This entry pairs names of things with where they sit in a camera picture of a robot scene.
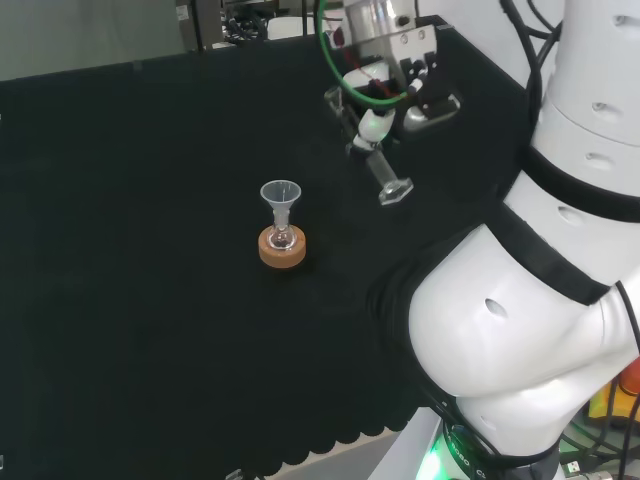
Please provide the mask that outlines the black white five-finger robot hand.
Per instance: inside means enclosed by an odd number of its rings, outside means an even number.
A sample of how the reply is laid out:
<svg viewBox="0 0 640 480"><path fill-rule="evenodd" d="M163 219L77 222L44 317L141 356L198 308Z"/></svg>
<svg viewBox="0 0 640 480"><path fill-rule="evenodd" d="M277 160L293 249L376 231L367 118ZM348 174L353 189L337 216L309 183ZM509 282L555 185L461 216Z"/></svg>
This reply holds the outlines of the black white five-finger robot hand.
<svg viewBox="0 0 640 480"><path fill-rule="evenodd" d="M461 100L439 58L436 27L405 30L371 43L376 60L349 60L341 88L357 117L353 148L370 153L451 120Z"/></svg>

